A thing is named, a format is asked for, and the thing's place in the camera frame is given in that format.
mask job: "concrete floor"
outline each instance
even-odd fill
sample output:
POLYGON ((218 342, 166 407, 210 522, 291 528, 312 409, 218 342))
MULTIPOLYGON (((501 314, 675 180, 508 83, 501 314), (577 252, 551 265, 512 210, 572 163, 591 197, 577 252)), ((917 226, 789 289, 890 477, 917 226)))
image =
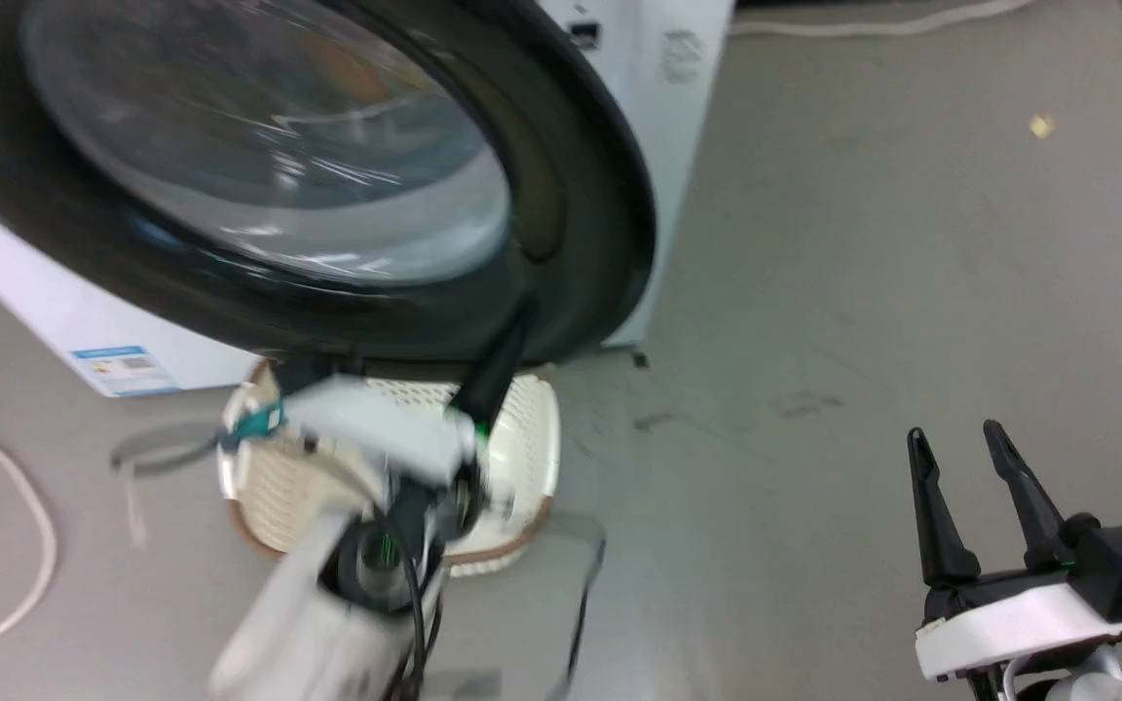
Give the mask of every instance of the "concrete floor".
MULTIPOLYGON (((912 655, 904 434, 926 426, 990 570, 1022 543, 981 418, 1005 423, 1060 509, 1122 519, 1122 6, 1042 0, 909 40, 737 40, 683 228, 651 369, 608 354, 557 373, 558 501, 610 537, 572 698, 966 698, 912 655), (1050 138, 1034 114, 1055 117, 1050 138)), ((224 395, 101 399, 0 307, 0 443, 63 532, 53 591, 0 642, 0 698, 203 695, 270 566, 209 467, 144 487, 151 546, 130 550, 105 456, 224 395)), ((35 546, 0 476, 0 616, 35 546)), ((436 686, 503 668, 503 698, 543 698, 585 557, 544 538, 456 582, 436 686)))

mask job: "washing machine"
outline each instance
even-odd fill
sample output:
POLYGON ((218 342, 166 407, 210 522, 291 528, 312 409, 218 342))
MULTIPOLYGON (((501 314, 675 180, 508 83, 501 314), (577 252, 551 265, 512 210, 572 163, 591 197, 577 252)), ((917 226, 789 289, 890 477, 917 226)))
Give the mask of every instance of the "washing machine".
POLYGON ((730 8, 0 0, 0 302, 108 396, 635 344, 730 8))

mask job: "sticker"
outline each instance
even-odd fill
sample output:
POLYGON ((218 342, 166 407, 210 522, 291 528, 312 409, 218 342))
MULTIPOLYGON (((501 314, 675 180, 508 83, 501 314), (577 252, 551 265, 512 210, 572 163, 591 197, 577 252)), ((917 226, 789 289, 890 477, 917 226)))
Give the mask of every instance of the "sticker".
POLYGON ((180 391, 175 380, 142 347, 76 350, 72 356, 111 395, 162 395, 166 391, 180 391))

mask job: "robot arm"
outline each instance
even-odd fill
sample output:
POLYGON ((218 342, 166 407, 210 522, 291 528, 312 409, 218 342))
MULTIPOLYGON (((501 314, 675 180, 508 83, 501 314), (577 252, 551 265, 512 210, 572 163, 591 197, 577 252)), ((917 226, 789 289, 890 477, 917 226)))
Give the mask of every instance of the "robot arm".
MULTIPOLYGON (((939 487, 919 427, 908 434, 926 620, 917 657, 926 679, 964 679, 978 701, 1015 701, 1015 677, 1063 671, 1032 691, 1048 701, 1122 700, 1122 527, 1065 520, 997 422, 985 422, 994 471, 1008 483, 1024 536, 1024 569, 981 573, 939 487)), ((1021 692, 1028 698, 1028 693, 1021 692)))

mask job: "laundry basket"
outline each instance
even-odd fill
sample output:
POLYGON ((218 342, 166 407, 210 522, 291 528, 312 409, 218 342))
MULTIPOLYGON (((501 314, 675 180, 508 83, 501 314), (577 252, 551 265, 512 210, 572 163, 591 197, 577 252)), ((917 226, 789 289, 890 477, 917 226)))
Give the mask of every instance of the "laundry basket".
MULTIPOLYGON (((370 379, 384 395, 399 404, 442 412, 456 390, 449 382, 370 379)), ((279 396, 268 363, 232 394, 223 412, 226 427, 279 396)), ((485 465, 489 509, 471 533, 450 544, 445 562, 454 577, 495 572, 516 562, 535 531, 548 519, 557 491, 561 425, 557 395, 548 381, 517 377, 505 398, 485 465)), ((365 510, 360 494, 315 469, 330 461, 340 469, 374 474, 356 446, 320 442, 315 452, 303 450, 298 434, 286 430, 272 439, 247 440, 236 452, 219 452, 219 487, 231 506, 232 523, 264 555, 279 557, 329 502, 365 510)), ((366 479, 370 485, 378 480, 366 479)))

